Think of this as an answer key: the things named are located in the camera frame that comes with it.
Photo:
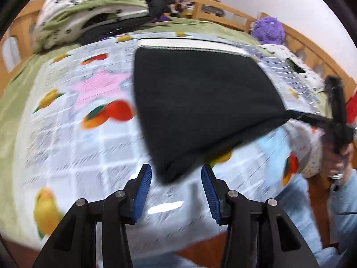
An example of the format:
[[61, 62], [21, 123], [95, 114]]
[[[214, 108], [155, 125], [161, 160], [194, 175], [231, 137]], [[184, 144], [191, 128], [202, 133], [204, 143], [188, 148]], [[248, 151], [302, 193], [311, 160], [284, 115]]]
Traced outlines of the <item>person right hand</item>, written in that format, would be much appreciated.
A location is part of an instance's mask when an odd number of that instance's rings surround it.
[[340, 185], [345, 184], [352, 174], [352, 159], [354, 147], [353, 144], [346, 144], [341, 147], [339, 153], [335, 153], [335, 145], [326, 136], [321, 138], [322, 142], [322, 161], [321, 172], [328, 177], [333, 177], [337, 174], [341, 174], [342, 178], [338, 180]]

